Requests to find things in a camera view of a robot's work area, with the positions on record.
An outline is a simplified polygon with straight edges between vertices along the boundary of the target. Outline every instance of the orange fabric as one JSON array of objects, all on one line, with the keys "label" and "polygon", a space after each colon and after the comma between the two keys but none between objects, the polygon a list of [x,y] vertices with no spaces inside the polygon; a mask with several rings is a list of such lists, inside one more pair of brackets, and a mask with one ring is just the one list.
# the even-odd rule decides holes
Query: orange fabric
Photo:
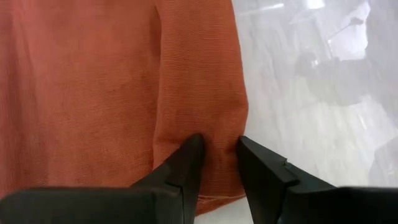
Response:
[{"label": "orange fabric", "polygon": [[243,195],[247,110],[230,0],[0,0],[0,197],[127,187],[203,133],[207,212]]}]

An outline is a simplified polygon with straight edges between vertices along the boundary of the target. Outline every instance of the ribbed knit fabric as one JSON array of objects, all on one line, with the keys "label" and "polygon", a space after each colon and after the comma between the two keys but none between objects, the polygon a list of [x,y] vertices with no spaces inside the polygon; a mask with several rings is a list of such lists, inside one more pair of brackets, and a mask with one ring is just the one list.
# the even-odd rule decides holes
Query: ribbed knit fabric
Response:
[{"label": "ribbed knit fabric", "polygon": [[128,187],[202,133],[210,211],[243,196],[247,110],[230,0],[0,0],[0,197]]}]

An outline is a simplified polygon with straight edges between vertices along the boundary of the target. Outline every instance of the orange dress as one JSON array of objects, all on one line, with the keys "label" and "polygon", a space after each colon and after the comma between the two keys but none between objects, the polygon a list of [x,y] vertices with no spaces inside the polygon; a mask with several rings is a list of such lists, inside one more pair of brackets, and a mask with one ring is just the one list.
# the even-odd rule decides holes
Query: orange dress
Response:
[{"label": "orange dress", "polygon": [[128,187],[202,133],[210,211],[244,194],[247,112],[230,0],[0,0],[0,197]]}]

